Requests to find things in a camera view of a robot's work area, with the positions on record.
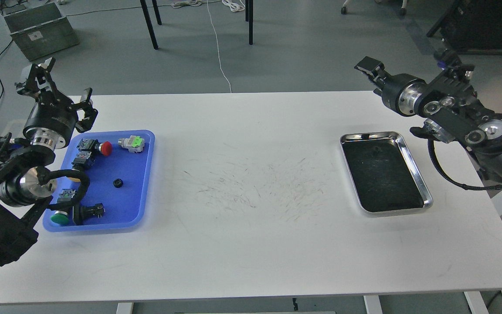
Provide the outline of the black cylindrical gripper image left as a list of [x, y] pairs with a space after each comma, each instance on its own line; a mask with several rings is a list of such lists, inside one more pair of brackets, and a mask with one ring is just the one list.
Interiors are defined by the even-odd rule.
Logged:
[[69, 145], [74, 129], [78, 133], [90, 131], [99, 111], [92, 105], [92, 88], [86, 88], [75, 104], [75, 111], [84, 113], [82, 119], [78, 119], [78, 114], [72, 112], [72, 100], [57, 89], [51, 77], [55, 62], [55, 58], [50, 57], [40, 64], [26, 66], [15, 88], [19, 95], [35, 101], [23, 128], [24, 137], [32, 140], [38, 130], [49, 130], [58, 135], [56, 149], [61, 149]]

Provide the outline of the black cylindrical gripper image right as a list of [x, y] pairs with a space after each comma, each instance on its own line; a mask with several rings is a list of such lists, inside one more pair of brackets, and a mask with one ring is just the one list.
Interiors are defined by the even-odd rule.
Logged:
[[382, 97], [383, 104], [388, 109], [401, 116], [416, 115], [414, 104], [427, 85], [424, 80], [406, 73], [390, 75], [380, 60], [370, 56], [361, 59], [354, 69], [366, 75], [377, 87], [373, 93]]

